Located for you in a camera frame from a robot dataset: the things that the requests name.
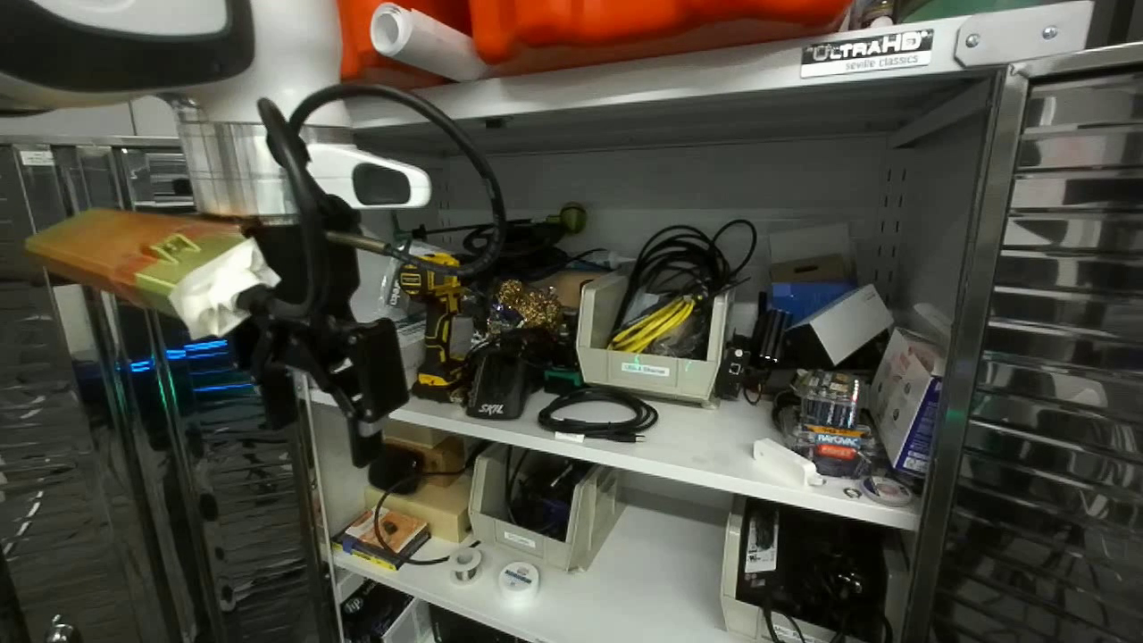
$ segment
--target shelf bracket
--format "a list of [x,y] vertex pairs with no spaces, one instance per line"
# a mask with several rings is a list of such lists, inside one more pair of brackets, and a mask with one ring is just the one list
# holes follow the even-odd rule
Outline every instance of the shelf bracket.
[[901,123],[890,141],[891,141],[891,151],[915,145],[918,140],[928,140],[940,127],[949,127],[957,120],[966,120],[966,119],[981,115],[984,104],[990,104],[990,85],[984,83],[977,83],[972,90],[960,90],[953,98],[941,98],[940,108],[933,108],[933,110],[912,119],[908,123]]

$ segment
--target storage shelf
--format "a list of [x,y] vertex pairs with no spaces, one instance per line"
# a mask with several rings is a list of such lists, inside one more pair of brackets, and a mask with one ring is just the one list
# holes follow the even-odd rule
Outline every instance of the storage shelf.
[[[960,75],[966,69],[990,69],[1020,57],[1074,53],[1086,46],[1088,9],[1088,4],[1047,4],[1026,9],[915,22],[896,28],[837,31],[816,38],[781,38],[765,46],[731,46],[680,57],[482,79],[462,85],[432,85],[421,90],[421,95],[428,95],[450,119],[468,120],[582,108],[690,104],[710,95],[852,85],[877,79],[941,79]],[[846,41],[918,28],[933,31],[933,50],[925,53],[925,62],[864,62],[825,75],[802,69],[806,41]],[[404,108],[384,104],[351,104],[351,119],[352,127],[393,127],[421,120]]]
[[918,527],[918,504],[912,507],[887,507],[866,496],[852,496],[856,482],[849,478],[825,478],[821,485],[800,482],[789,463],[777,462],[753,462],[753,440],[774,440],[771,409],[749,402],[710,402],[710,407],[687,407],[687,402],[659,402],[658,426],[641,433],[634,444],[610,444],[610,440],[556,440],[552,433],[534,426],[545,391],[534,391],[520,419],[515,421],[482,421],[468,419],[465,407],[437,402],[437,400],[410,400],[393,409],[393,421],[424,426],[437,433],[452,433],[484,444],[507,444],[520,448],[538,448],[570,462],[594,462],[603,466],[622,466],[634,476],[671,478],[683,485],[721,490],[734,496],[758,496],[771,504],[789,504],[802,512],[838,515],[866,526],[887,527]]
[[[450,554],[428,541],[419,557]],[[450,564],[383,572],[335,551],[335,569],[393,585],[408,595],[465,613],[518,640],[543,643],[731,643],[716,612],[721,526],[625,507],[603,551],[584,572],[543,569],[538,593],[507,599],[500,564],[515,557],[484,551],[479,574],[462,585]]]

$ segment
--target cable bundle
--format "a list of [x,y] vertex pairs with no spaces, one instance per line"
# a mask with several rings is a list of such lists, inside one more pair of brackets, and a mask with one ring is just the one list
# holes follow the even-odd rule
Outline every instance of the cable bundle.
[[[716,246],[727,228],[749,233],[749,248],[734,266]],[[633,279],[616,308],[616,329],[606,346],[627,353],[701,353],[707,329],[695,322],[710,314],[710,298],[724,294],[731,279],[745,266],[753,246],[758,228],[745,219],[731,219],[714,235],[705,235],[693,226],[666,226],[655,233],[633,265]],[[633,316],[633,304],[638,294],[659,298],[649,310],[638,310],[638,316]]]

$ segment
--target orange container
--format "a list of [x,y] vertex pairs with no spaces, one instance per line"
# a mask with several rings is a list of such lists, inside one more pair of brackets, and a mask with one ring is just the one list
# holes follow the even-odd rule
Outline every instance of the orange container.
[[613,62],[827,31],[846,7],[849,0],[470,0],[470,37],[489,65],[552,46]]
[[384,62],[372,50],[372,9],[383,4],[399,4],[408,9],[432,15],[437,22],[470,31],[468,0],[335,0],[343,22],[343,79],[383,79],[396,85],[421,85],[432,75],[408,69],[399,62]]

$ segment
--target robotic arm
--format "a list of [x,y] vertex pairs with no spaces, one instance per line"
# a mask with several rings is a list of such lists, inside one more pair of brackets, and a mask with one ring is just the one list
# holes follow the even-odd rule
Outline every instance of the robotic arm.
[[[291,364],[308,371],[351,421],[352,463],[372,462],[356,426],[408,400],[393,322],[362,326],[352,246],[399,253],[362,238],[356,210],[324,192],[343,176],[322,166],[352,158],[343,98],[383,95],[437,120],[482,176],[497,238],[457,273],[484,270],[504,248],[504,201],[489,165],[432,104],[340,83],[340,16],[332,0],[2,0],[0,4],[0,115],[109,104],[160,94],[178,115],[191,192],[209,219],[238,219],[250,235],[290,238],[302,279],[250,290],[238,304],[258,326],[252,371]],[[419,166],[410,204],[428,201]]]

